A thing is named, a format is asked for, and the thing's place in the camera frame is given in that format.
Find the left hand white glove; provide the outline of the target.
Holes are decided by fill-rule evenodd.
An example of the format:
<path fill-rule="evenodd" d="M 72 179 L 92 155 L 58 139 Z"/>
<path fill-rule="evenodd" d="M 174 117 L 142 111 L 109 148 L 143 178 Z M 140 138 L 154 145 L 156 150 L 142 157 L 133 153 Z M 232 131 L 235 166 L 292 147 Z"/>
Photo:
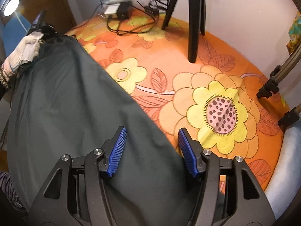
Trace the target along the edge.
<path fill-rule="evenodd" d="M 33 32 L 22 38 L 13 52 L 5 59 L 2 69 L 6 76 L 15 75 L 22 64 L 32 62 L 39 55 L 41 32 Z"/>

